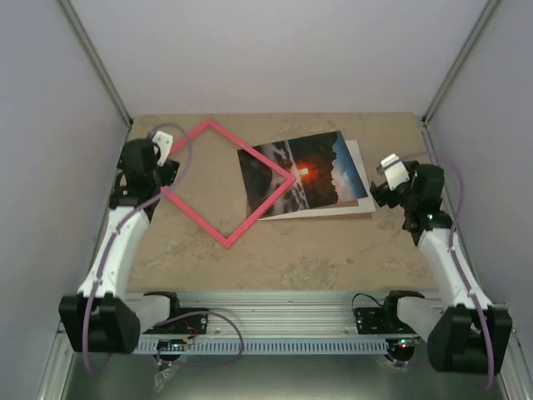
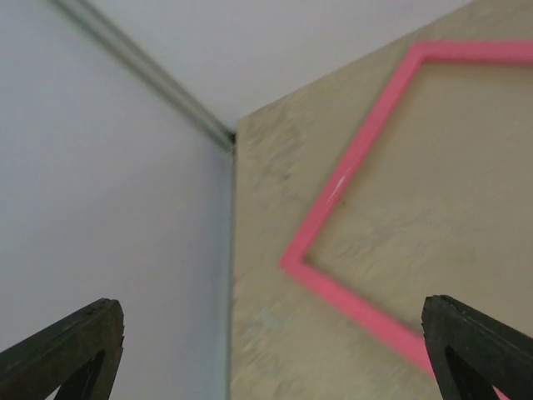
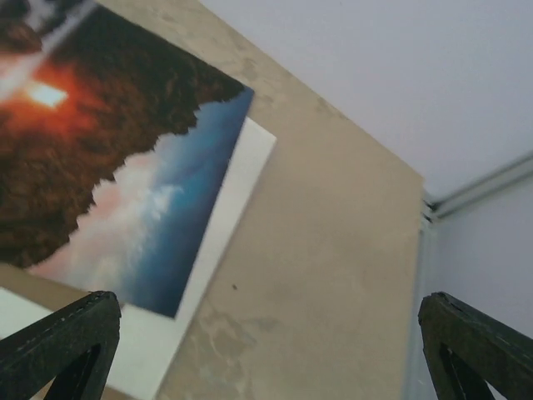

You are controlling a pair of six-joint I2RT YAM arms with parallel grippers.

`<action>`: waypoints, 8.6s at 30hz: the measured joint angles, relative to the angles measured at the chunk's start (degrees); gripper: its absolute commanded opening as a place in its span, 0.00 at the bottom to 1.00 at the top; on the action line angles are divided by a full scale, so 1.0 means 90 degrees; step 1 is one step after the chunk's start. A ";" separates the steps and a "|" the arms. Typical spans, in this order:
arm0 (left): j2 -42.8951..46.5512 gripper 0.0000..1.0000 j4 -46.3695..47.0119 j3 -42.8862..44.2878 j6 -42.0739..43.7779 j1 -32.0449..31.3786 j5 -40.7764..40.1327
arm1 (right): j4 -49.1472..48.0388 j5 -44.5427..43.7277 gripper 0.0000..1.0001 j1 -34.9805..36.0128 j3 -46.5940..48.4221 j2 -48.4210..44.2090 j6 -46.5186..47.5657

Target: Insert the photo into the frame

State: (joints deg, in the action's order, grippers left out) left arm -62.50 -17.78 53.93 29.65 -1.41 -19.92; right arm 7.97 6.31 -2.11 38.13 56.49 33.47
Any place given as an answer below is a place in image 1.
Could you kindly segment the white mat board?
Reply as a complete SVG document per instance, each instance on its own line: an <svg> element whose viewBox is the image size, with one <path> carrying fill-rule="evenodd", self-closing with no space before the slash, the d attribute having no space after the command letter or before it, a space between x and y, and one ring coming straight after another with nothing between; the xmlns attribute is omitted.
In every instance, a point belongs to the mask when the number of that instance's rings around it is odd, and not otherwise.
<svg viewBox="0 0 533 400"><path fill-rule="evenodd" d="M359 202L358 207L344 207L336 208L333 210L334 216L328 216L324 218L333 218L333 217L343 217L343 216L354 216L362 214L372 214L376 210L374 200L369 194L370 185L366 175L366 169L361 157L361 152L357 140L348 140L346 142L347 149L351 154L352 161L356 166L356 170L359 173L363 187L365 188L366 197L358 198Z"/></svg>

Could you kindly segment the sunset landscape photo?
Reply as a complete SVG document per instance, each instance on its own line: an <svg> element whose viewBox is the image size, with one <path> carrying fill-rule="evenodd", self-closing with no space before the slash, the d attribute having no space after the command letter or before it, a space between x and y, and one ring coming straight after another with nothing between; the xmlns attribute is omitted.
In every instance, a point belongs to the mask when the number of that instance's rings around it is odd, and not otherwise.
<svg viewBox="0 0 533 400"><path fill-rule="evenodd" d="M350 202L366 197L340 131L257 145L253 149L294 177L294 183L262 215Z"/></svg>

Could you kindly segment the pink picture frame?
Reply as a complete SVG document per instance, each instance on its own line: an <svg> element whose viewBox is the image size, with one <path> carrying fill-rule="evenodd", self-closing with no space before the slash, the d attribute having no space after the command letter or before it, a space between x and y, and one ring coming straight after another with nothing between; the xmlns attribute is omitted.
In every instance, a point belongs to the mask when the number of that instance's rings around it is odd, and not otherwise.
<svg viewBox="0 0 533 400"><path fill-rule="evenodd" d="M225 249L296 181L286 169L212 119L200 122L186 138L177 140L169 155L175 158L188 148L193 150L190 170L168 191L167 199ZM247 192L237 154L240 150L259 163L259 171L252 175L266 178L266 194L260 196L253 212L247 212Z"/></svg>

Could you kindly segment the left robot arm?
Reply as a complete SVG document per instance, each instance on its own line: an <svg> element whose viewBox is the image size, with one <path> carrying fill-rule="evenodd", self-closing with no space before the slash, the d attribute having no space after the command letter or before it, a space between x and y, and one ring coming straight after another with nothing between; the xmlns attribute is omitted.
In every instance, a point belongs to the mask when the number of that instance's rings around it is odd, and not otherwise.
<svg viewBox="0 0 533 400"><path fill-rule="evenodd" d="M109 199L107 228L91 269L58 311L74 351L132 353L139 337L157 325L175 332L182 325L177 297L150 292L137 306L126 304L126 286L137 248L149 227L162 188L174 182L178 162L169 159L171 135L127 142Z"/></svg>

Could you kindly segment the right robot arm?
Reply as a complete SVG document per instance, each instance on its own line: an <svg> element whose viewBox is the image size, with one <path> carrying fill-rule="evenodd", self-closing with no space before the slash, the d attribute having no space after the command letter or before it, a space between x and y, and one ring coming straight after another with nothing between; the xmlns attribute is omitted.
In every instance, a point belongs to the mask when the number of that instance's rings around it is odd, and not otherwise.
<svg viewBox="0 0 533 400"><path fill-rule="evenodd" d="M493 378L504 361L512 319L481 289L462 252L456 223L441 208L444 170L395 154L383 159L378 170L385 181L372 184L371 195L381 207L403 209L402 227L429 263L443 304L437 312L420 293L392 291L381 314L383 325L394 333L410 328L426 343L437 372Z"/></svg>

